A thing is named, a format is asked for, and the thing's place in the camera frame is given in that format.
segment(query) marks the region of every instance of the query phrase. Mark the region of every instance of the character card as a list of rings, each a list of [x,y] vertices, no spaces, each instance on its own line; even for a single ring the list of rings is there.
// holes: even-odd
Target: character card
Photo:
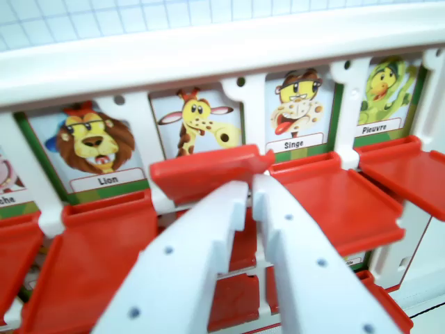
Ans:
[[[326,144],[331,131],[335,87],[328,66],[268,75],[266,150],[277,154]],[[321,152],[306,150],[302,157],[318,153]]]
[[[240,104],[219,84],[151,93],[166,159],[243,143]]]
[[[420,69],[421,59],[418,56],[390,56],[371,61],[356,138],[394,132],[405,127],[407,131],[403,136],[409,134],[424,80],[423,75],[421,85],[416,85],[419,72],[422,72]],[[363,138],[359,145],[400,137],[399,131],[380,136],[378,140],[375,137]]]
[[[145,180],[128,124],[92,102],[45,108],[27,116],[29,140],[40,144],[43,159],[49,160],[68,194]],[[94,199],[113,195],[117,193],[100,193]]]
[[[29,211],[24,207],[23,212],[17,212],[16,214],[10,214],[3,210],[5,207],[24,203],[30,203],[34,210]],[[15,172],[0,146],[0,218],[31,213],[36,209],[31,193],[20,180],[19,175]]]

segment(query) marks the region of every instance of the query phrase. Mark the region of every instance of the grid paper background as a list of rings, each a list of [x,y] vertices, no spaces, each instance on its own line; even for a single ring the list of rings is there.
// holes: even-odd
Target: grid paper background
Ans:
[[[415,2],[430,0],[0,0],[0,51],[313,10]]]

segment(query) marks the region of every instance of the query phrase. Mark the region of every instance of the giraffe cartoon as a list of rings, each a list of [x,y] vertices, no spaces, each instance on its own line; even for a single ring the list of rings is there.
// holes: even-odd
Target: giraffe cartoon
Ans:
[[[186,94],[183,90],[179,90],[177,95],[184,101],[182,110],[169,113],[158,121],[159,125],[166,125],[182,120],[177,157],[193,154],[197,136],[203,136],[206,132],[212,133],[222,148],[233,148],[240,144],[240,129],[229,123],[209,119],[210,114],[224,115],[231,113],[233,108],[229,106],[212,108],[206,99],[198,99],[199,91],[199,88],[194,88],[191,94]]]

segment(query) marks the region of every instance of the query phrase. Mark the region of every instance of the lion mane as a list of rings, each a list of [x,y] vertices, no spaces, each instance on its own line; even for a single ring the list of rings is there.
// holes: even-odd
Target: lion mane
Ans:
[[[115,160],[112,166],[112,169],[116,171],[123,163],[131,158],[131,154],[135,150],[133,134],[123,122],[111,118],[101,112],[97,112],[97,115],[99,115],[104,122],[106,120],[111,120],[113,122],[112,127],[105,126],[105,132],[113,137],[119,146],[119,150],[116,152]],[[62,139],[62,134],[67,134],[69,136],[69,140],[64,141]],[[66,130],[65,127],[61,127],[57,133],[56,144],[61,157],[63,160],[65,160],[69,167],[82,170],[83,172],[87,173],[103,173],[102,170],[89,164],[85,158],[76,155],[76,152],[74,151],[74,137]]]

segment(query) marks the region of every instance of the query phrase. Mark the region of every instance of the red plastic tile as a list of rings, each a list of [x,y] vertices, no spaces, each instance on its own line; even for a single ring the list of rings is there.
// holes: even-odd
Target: red plastic tile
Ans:
[[[38,227],[40,213],[0,220],[0,320],[17,296],[31,267],[43,234]]]
[[[208,330],[236,326],[259,318],[259,283],[256,276],[237,275],[216,283]]]
[[[266,300],[269,304],[272,314],[280,312],[273,267],[268,267],[266,269]]]
[[[421,151],[421,142],[415,136],[356,151],[363,173],[445,221],[445,155]]]
[[[157,231],[149,191],[66,207],[22,333],[87,333]]]
[[[405,334],[410,334],[411,328],[414,326],[412,320],[403,312],[401,307],[388,295],[382,287],[374,284],[374,277],[369,271],[360,271],[357,273],[358,278],[370,293],[378,300],[389,316],[394,320],[397,326]]]
[[[296,197],[342,256],[405,234],[396,224],[402,205],[357,172],[341,169],[334,152],[275,164],[270,174]]]
[[[363,285],[368,289],[370,293],[378,300],[381,306],[387,311],[389,316],[394,320],[396,325],[404,334],[409,334],[413,327],[412,320],[403,312],[401,307],[388,295],[382,287],[374,284],[374,277],[372,274],[365,270],[357,273],[357,277],[361,280]],[[279,312],[277,290],[275,286],[275,277],[273,267],[267,268],[267,301],[273,312]]]
[[[257,223],[252,218],[252,209],[245,214],[244,231],[235,232],[232,256],[230,257],[230,271],[254,267],[257,264]]]
[[[260,155],[256,145],[197,153],[150,166],[153,181],[177,205],[194,202],[232,180],[251,183],[263,173],[275,155]]]

